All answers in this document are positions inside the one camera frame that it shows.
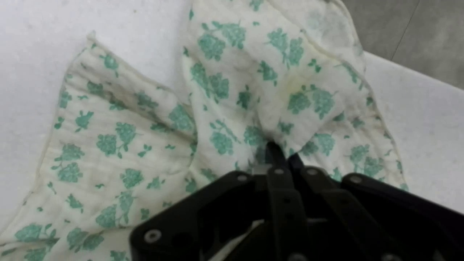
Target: white surface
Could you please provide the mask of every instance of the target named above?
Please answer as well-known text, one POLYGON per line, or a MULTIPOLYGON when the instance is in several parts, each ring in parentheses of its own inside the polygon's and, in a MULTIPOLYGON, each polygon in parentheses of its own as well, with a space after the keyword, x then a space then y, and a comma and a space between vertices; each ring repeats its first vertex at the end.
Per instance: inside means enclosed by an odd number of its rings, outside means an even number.
MULTIPOLYGON (((185 0, 1 0, 0 230, 28 192, 63 73, 95 31, 149 79, 181 89, 185 0)), ((413 194, 464 212, 464 93, 366 56, 368 80, 413 194)))

